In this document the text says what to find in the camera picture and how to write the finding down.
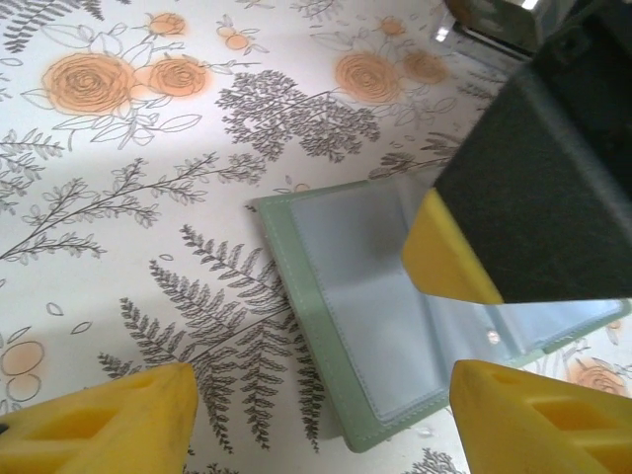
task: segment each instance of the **card holder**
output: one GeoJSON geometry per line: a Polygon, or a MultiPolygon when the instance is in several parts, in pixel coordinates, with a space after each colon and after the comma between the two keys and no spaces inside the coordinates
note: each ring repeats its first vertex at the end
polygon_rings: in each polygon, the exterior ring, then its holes
{"type": "Polygon", "coordinates": [[[520,365],[627,311],[618,300],[495,307],[419,293],[400,253],[439,171],[268,197],[259,205],[354,451],[445,406],[457,360],[520,365]]]}

